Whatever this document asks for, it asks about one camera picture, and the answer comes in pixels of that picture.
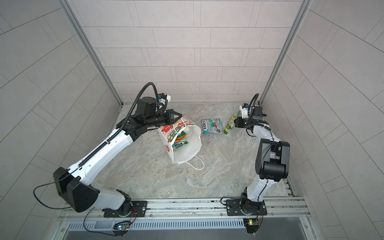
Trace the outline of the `yellow green Fox's candy packet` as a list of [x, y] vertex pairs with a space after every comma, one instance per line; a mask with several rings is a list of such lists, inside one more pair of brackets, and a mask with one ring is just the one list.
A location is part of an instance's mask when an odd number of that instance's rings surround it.
[[236, 114], [234, 114], [228, 121], [225, 129], [224, 134], [228, 134], [228, 132], [235, 127], [235, 120], [238, 118], [238, 116], [241, 114], [241, 111], [238, 111]]

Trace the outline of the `white floral paper bag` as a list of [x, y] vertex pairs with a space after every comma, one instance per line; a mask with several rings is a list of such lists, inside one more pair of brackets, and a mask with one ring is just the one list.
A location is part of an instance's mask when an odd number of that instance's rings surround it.
[[173, 164], [188, 164], [201, 150], [201, 128], [187, 117], [158, 129], [161, 141]]

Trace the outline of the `teal Fox's candy packet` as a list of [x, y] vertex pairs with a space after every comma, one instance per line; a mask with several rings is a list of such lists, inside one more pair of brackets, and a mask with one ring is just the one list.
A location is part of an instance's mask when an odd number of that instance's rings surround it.
[[220, 119], [202, 120], [203, 134], [223, 134], [224, 127]]

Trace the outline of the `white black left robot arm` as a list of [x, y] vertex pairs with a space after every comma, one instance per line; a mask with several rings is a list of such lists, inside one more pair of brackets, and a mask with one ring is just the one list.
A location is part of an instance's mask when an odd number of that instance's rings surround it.
[[105, 209], [106, 216], [125, 217], [132, 212], [131, 198], [121, 190], [99, 190], [92, 182], [99, 172], [123, 149], [132, 144], [151, 127], [169, 126], [182, 114], [166, 110], [156, 115], [135, 114], [120, 121], [116, 129], [87, 156], [69, 168], [58, 168], [54, 181], [58, 195], [76, 212], [89, 208]]

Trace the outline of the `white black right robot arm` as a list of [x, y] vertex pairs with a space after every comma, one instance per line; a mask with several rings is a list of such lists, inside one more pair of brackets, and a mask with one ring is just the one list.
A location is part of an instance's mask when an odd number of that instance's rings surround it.
[[251, 128], [260, 140], [255, 161], [256, 176], [241, 194], [240, 209], [244, 215], [265, 215], [265, 195], [274, 184], [288, 176], [290, 144], [277, 138], [265, 121], [238, 117], [235, 126], [246, 130]]

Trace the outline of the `orange snack packet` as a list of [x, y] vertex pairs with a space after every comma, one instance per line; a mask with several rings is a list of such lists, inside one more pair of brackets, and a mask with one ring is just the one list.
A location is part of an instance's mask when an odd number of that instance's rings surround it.
[[182, 131], [176, 138], [175, 142], [184, 141], [186, 139], [187, 134]]

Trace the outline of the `right circuit board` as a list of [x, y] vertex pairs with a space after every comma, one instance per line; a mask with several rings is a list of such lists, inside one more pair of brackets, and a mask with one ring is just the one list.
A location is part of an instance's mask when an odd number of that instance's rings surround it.
[[255, 234], [260, 228], [259, 219], [243, 219], [248, 234]]

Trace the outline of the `circuit board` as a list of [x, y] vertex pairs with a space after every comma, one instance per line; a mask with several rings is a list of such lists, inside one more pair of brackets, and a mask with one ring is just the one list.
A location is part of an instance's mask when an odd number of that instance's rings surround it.
[[127, 231], [130, 228], [131, 221], [118, 222], [113, 226], [114, 231]]
[[259, 219], [243, 219], [248, 234], [255, 234], [260, 228]]

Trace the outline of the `left circuit board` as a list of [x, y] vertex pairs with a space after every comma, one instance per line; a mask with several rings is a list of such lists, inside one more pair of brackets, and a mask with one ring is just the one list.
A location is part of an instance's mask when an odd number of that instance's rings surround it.
[[130, 228], [131, 221], [118, 222], [113, 226], [114, 231], [127, 231]]

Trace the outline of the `left corner aluminium profile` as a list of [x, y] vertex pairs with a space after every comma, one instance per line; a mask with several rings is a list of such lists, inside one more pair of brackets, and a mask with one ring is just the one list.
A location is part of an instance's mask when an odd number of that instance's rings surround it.
[[121, 98], [119, 97], [119, 94], [117, 93], [115, 87], [113, 86], [111, 79], [109, 78], [107, 72], [105, 71], [104, 67], [102, 66], [102, 63], [97, 56], [94, 48], [92, 47], [90, 41], [88, 40], [84, 30], [82, 29], [80, 22], [77, 20], [71, 6], [69, 5], [69, 2], [66, 0], [58, 0], [58, 3], [60, 7], [62, 8], [64, 15], [66, 16], [67, 20], [71, 24], [73, 30], [75, 31], [76, 35], [78, 36], [81, 44], [85, 48], [86, 52], [88, 53], [91, 61], [93, 62], [95, 68], [97, 69], [98, 73], [101, 75], [104, 82], [107, 84], [111, 92], [113, 93], [115, 99], [117, 100], [120, 107], [123, 106], [123, 102]]

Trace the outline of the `corner aluminium profile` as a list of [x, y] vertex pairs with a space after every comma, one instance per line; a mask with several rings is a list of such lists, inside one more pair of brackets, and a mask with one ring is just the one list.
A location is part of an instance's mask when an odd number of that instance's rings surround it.
[[273, 67], [273, 70], [272, 70], [271, 75], [269, 77], [269, 80], [266, 84], [266, 87], [262, 93], [262, 96], [261, 96], [260, 101], [259, 101], [259, 105], [263, 105], [263, 103], [266, 101], [268, 93], [269, 93], [269, 91], [273, 85], [273, 82], [274, 82], [275, 78], [277, 77], [279, 70], [280, 70], [280, 68], [284, 62], [284, 59], [287, 56], [289, 49], [290, 49], [290, 47], [291, 47], [299, 29], [300, 29], [300, 26], [301, 26], [301, 24], [302, 24], [302, 22], [306, 16], [306, 13], [309, 10], [311, 2], [312, 1], [310, 1], [310, 0], [302, 1], [300, 8], [299, 8], [299, 11], [298, 11], [298, 13], [294, 19], [293, 25], [289, 31], [289, 34], [288, 34], [288, 36], [284, 42], [284, 45], [283, 45], [282, 50], [279, 54], [279, 57], [276, 61], [276, 64]]
[[123, 102], [121, 98], [119, 97], [119, 94], [117, 93], [115, 87], [113, 86], [111, 79], [109, 78], [107, 72], [105, 71], [104, 67], [102, 66], [102, 63], [97, 56], [94, 48], [92, 47], [90, 41], [88, 40], [84, 30], [82, 29], [80, 22], [77, 20], [71, 6], [69, 5], [69, 2], [66, 0], [58, 0], [58, 3], [60, 7], [62, 8], [64, 15], [66, 16], [67, 20], [71, 24], [73, 30], [75, 31], [76, 35], [78, 36], [81, 44], [85, 48], [86, 52], [88, 53], [91, 61], [93, 62], [95, 68], [97, 69], [98, 73], [101, 75], [104, 82], [107, 84], [111, 92], [113, 93], [115, 99], [117, 100], [120, 107], [123, 106]]

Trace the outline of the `right corner aluminium profile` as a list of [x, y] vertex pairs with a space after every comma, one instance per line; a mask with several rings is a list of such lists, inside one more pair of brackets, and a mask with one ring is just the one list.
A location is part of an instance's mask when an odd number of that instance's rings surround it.
[[262, 93], [262, 96], [261, 96], [260, 101], [259, 101], [259, 105], [263, 105], [263, 103], [266, 101], [268, 93], [269, 93], [269, 91], [273, 85], [273, 82], [274, 82], [275, 78], [277, 77], [279, 70], [280, 70], [280, 68], [284, 62], [284, 59], [287, 56], [289, 49], [290, 49], [290, 47], [291, 47], [299, 29], [300, 29], [300, 26], [301, 26], [301, 24], [302, 24], [302, 22], [306, 16], [306, 13], [309, 10], [311, 2], [312, 1], [310, 1], [310, 0], [302, 1], [300, 8], [299, 8], [299, 11], [298, 11], [298, 13], [294, 19], [293, 25], [289, 31], [289, 34], [288, 34], [288, 36], [284, 42], [284, 45], [283, 45], [282, 50], [279, 54], [279, 57], [276, 61], [276, 64], [273, 67], [273, 70], [272, 70], [271, 75], [269, 77], [269, 80], [266, 84], [266, 87]]

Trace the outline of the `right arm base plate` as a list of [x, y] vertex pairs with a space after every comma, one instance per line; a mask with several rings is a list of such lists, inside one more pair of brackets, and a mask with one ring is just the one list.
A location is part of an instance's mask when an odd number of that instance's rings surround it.
[[225, 199], [228, 216], [266, 216], [268, 214], [265, 202], [250, 202], [241, 205], [240, 199]]

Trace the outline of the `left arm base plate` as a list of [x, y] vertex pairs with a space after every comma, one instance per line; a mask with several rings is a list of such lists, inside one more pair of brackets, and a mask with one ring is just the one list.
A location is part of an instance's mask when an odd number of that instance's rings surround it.
[[104, 218], [142, 218], [146, 214], [147, 201], [130, 201], [123, 203], [118, 210], [102, 209]]

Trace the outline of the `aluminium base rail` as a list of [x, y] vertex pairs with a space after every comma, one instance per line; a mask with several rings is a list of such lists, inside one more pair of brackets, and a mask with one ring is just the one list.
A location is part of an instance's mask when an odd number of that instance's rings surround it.
[[288, 218], [310, 217], [308, 206], [302, 197], [266, 197], [261, 210], [253, 215], [244, 215], [241, 210], [225, 206], [226, 199], [147, 199], [145, 207], [137, 206], [137, 217], [130, 214], [126, 217], [106, 218], [100, 208], [77, 213], [74, 210], [60, 212], [58, 221], [79, 220], [163, 220], [163, 219], [255, 219], [255, 218]]

